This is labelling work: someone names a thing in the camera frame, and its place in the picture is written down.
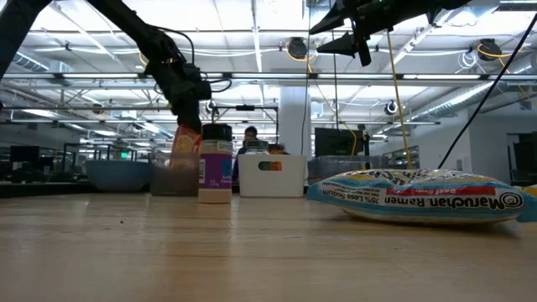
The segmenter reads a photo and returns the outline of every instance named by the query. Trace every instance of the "overhead robot arm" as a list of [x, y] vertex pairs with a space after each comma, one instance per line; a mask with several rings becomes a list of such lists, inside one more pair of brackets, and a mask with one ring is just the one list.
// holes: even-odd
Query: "overhead robot arm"
[[336, 0], [330, 12], [312, 29], [310, 34], [318, 34], [343, 26], [343, 20], [349, 18], [352, 35], [345, 33], [317, 48], [320, 53], [350, 55], [358, 53], [362, 66], [371, 64], [368, 40], [370, 35], [387, 29], [394, 30], [394, 25], [404, 20], [426, 14], [429, 23], [442, 9], [459, 8], [471, 0]]
[[[171, 104], [178, 123], [201, 131], [199, 101], [211, 99], [211, 84], [200, 69], [188, 63], [174, 40], [146, 24], [121, 0], [88, 0], [99, 12], [136, 42], [149, 60], [145, 73], [152, 75]], [[8, 0], [0, 13], [0, 79], [5, 74], [39, 12], [50, 0]]]

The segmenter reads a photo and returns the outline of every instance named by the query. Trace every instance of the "jar lid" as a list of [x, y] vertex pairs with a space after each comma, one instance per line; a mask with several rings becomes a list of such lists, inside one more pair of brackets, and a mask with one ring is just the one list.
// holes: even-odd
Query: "jar lid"
[[269, 142], [257, 139], [246, 141], [244, 145], [246, 146], [246, 148], [263, 148], [265, 150], [269, 148]]
[[231, 126], [220, 123], [203, 125], [201, 129], [201, 140], [223, 140], [232, 141], [233, 131]]

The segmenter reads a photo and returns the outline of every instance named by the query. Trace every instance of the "spice jar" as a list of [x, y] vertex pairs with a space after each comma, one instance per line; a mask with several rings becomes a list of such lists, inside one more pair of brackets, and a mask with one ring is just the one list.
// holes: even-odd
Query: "spice jar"
[[232, 201], [232, 128], [207, 124], [201, 130], [198, 202], [226, 204]]

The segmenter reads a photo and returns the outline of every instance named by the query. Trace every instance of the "purple label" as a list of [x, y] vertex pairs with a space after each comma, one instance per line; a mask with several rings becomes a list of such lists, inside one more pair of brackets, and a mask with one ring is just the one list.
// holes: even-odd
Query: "purple label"
[[200, 189], [232, 188], [232, 155], [202, 154], [200, 158]]

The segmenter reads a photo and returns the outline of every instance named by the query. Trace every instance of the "yellow cable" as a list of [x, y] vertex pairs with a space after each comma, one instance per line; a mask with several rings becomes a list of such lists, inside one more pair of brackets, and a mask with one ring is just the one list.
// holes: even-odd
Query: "yellow cable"
[[[339, 108], [336, 108], [336, 110], [334, 110], [334, 108], [331, 107], [330, 103], [328, 102], [328, 100], [326, 99], [326, 96], [324, 93], [322, 93], [322, 90], [321, 88], [319, 87], [319, 84], [317, 84], [317, 80], [313, 80], [315, 82], [315, 85], [317, 86], [317, 89], [319, 90], [319, 92], [321, 93], [322, 95], [322, 98], [325, 99], [325, 102], [326, 104], [328, 105], [328, 107], [332, 110], [332, 112], [334, 112], [334, 116], [337, 116], [337, 113], [336, 113], [336, 110], [338, 110]], [[354, 133], [354, 131], [352, 131], [349, 126], [347, 125], [346, 122], [343, 122], [340, 118], [339, 118], [339, 121], [340, 123], [342, 123], [343, 125], [345, 125], [345, 127], [347, 127], [347, 129], [349, 129], [349, 131], [351, 132], [352, 136], [354, 137], [354, 144], [352, 145], [352, 152], [351, 152], [351, 160], [352, 160], [352, 156], [354, 156], [354, 151], [356, 151], [356, 146], [357, 146], [357, 143], [358, 143], [358, 137], [356, 136], [356, 134]]]
[[[500, 60], [500, 63], [502, 64], [503, 68], [505, 68], [505, 63], [503, 63], [503, 60], [502, 58], [498, 58]], [[517, 87], [520, 89], [520, 91], [522, 92], [522, 94], [528, 99], [528, 101], [531, 102], [531, 97], [529, 97], [528, 93], [526, 93], [526, 91], [524, 89], [522, 89], [522, 87], [520, 85], [517, 85]]]
[[409, 144], [406, 139], [406, 131], [404, 130], [403, 109], [401, 107], [401, 100], [399, 98], [399, 87], [397, 85], [397, 76], [395, 74], [394, 52], [392, 50], [392, 40], [389, 36], [389, 31], [388, 31], [388, 46], [389, 46], [389, 59], [390, 59], [390, 63], [392, 64], [392, 74], [394, 76], [394, 87], [395, 87], [395, 96], [397, 98], [397, 109], [399, 110], [399, 120], [401, 121], [401, 131], [403, 131], [404, 151], [406, 152], [406, 160], [408, 162], [408, 167], [409, 169], [413, 169], [412, 161], [410, 158]]
[[293, 59], [293, 60], [295, 60], [295, 61], [299, 61], [299, 62], [309, 62], [311, 59], [313, 59], [313, 58], [316, 57], [316, 55], [313, 54], [313, 55], [310, 56], [309, 59], [296, 59], [296, 58], [294, 58], [294, 57], [289, 53], [289, 42], [287, 42], [287, 43], [285, 44], [285, 52], [287, 53], [287, 55], [288, 55], [291, 59]]
[[507, 58], [509, 56], [511, 56], [512, 54], [506, 54], [506, 55], [493, 55], [493, 54], [489, 54], [488, 52], [485, 52], [483, 50], [481, 50], [481, 46], [483, 46], [483, 44], [479, 44], [477, 46], [477, 51], [479, 51], [480, 53], [484, 54], [484, 55], [487, 55], [489, 57], [492, 57], [492, 58]]

